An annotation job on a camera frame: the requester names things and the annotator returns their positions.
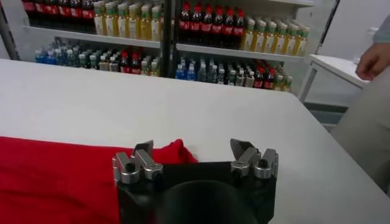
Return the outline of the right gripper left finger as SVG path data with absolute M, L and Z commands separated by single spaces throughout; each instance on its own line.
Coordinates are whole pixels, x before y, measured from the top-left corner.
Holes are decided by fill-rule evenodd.
M 118 152 L 112 158 L 113 181 L 115 184 L 138 183 L 141 178 L 156 181 L 163 175 L 163 165 L 152 159 L 153 140 L 137 144 L 130 156 Z

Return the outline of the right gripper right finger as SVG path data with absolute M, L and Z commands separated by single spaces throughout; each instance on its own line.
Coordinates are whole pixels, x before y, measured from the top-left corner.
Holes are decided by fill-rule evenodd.
M 231 162 L 231 171 L 239 178 L 251 173 L 258 179 L 278 176 L 278 153 L 275 149 L 266 149 L 261 153 L 252 143 L 231 139 L 230 146 L 235 157 Z

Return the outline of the person right hand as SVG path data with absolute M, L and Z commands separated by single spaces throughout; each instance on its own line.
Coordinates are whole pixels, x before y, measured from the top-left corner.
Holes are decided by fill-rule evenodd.
M 373 80 L 389 66 L 389 43 L 374 43 L 361 56 L 356 74 L 362 80 Z

